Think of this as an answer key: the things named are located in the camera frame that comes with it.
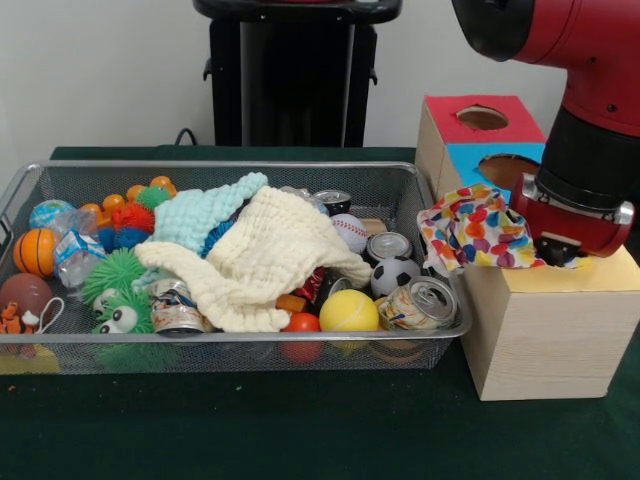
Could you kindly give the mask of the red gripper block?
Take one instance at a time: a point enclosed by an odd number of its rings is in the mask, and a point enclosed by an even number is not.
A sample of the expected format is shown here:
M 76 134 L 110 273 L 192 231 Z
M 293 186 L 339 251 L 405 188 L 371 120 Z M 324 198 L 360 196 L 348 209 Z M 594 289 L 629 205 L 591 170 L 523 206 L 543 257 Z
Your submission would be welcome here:
M 523 174 L 510 195 L 510 208 L 527 222 L 536 252 L 547 265 L 579 266 L 581 253 L 613 255 L 626 241 L 635 219 L 632 203 L 611 212 L 589 212 L 564 205 Z

